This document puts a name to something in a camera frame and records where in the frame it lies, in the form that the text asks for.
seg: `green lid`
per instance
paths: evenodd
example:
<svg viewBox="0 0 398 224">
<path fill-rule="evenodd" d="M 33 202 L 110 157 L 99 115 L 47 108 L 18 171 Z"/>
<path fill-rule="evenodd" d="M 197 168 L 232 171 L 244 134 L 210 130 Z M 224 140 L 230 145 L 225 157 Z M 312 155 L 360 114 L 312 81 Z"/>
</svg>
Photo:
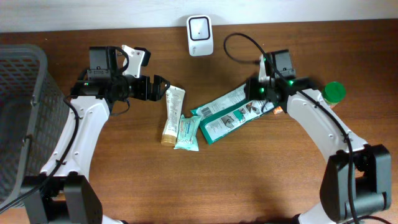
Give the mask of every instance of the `green lid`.
<svg viewBox="0 0 398 224">
<path fill-rule="evenodd" d="M 331 82 L 323 89 L 322 96 L 330 103 L 338 103 L 346 96 L 346 89 L 339 82 Z"/>
</svg>

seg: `teal and white package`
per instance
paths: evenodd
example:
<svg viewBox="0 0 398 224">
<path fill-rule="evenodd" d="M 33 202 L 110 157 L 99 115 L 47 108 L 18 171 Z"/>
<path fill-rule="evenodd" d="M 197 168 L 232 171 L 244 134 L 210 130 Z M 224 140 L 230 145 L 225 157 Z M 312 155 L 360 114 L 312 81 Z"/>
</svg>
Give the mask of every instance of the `teal and white package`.
<svg viewBox="0 0 398 224">
<path fill-rule="evenodd" d="M 184 115 L 181 115 L 180 124 L 178 126 L 177 143 L 174 149 L 199 151 L 197 131 L 199 128 L 200 120 L 201 117 L 199 116 L 184 118 Z"/>
<path fill-rule="evenodd" d="M 274 109 L 271 102 L 246 100 L 245 86 L 246 84 L 215 101 L 191 110 L 193 115 L 201 117 L 200 129 L 208 144 L 213 144 L 243 124 Z"/>
</svg>

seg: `bottle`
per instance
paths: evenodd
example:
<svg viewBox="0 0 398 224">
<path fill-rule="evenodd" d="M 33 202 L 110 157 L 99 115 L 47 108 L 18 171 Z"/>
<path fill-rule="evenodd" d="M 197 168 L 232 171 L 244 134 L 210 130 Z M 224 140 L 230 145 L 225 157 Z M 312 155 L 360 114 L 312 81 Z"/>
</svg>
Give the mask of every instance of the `bottle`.
<svg viewBox="0 0 398 224">
<path fill-rule="evenodd" d="M 322 96 L 329 107 L 334 108 L 346 96 L 346 89 L 339 82 L 331 82 L 322 90 Z"/>
</svg>

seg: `wood grain surface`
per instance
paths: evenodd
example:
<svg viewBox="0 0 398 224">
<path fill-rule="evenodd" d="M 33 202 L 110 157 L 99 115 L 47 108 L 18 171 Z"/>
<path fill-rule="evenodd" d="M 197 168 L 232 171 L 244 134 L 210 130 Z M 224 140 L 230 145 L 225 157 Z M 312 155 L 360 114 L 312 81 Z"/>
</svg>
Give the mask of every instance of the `wood grain surface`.
<svg viewBox="0 0 398 224">
<path fill-rule="evenodd" d="M 162 75 L 186 90 L 190 110 L 233 90 L 258 68 L 240 65 L 223 51 L 223 39 L 244 32 L 266 51 L 289 49 L 298 77 L 322 85 L 339 81 L 346 98 L 336 114 L 370 144 L 392 154 L 390 210 L 398 222 L 398 20 L 304 22 L 213 27 L 215 50 L 191 57 L 184 27 L 1 34 L 1 44 L 35 44 L 67 94 L 89 65 L 89 46 L 140 46 L 152 52 L 145 75 Z M 230 40 L 232 54 L 256 59 L 252 43 Z M 160 145 L 165 100 L 132 100 L 127 114 L 105 124 L 91 162 L 90 183 L 104 214 L 131 223 L 237 223 L 305 212 L 319 201 L 326 162 L 301 126 L 287 114 L 265 115 L 209 146 L 201 131 L 199 152 Z M 123 110 L 118 103 L 115 110 Z M 28 223 L 11 209 L 1 223 Z"/>
</svg>

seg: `gray plastic crate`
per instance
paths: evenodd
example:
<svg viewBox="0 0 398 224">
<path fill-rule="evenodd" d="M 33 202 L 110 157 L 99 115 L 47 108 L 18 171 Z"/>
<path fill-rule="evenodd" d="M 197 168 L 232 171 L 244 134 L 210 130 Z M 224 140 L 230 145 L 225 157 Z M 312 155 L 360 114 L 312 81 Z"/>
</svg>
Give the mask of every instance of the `gray plastic crate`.
<svg viewBox="0 0 398 224">
<path fill-rule="evenodd" d="M 42 49 L 0 45 L 0 207 L 51 156 L 67 120 L 63 97 Z"/>
</svg>

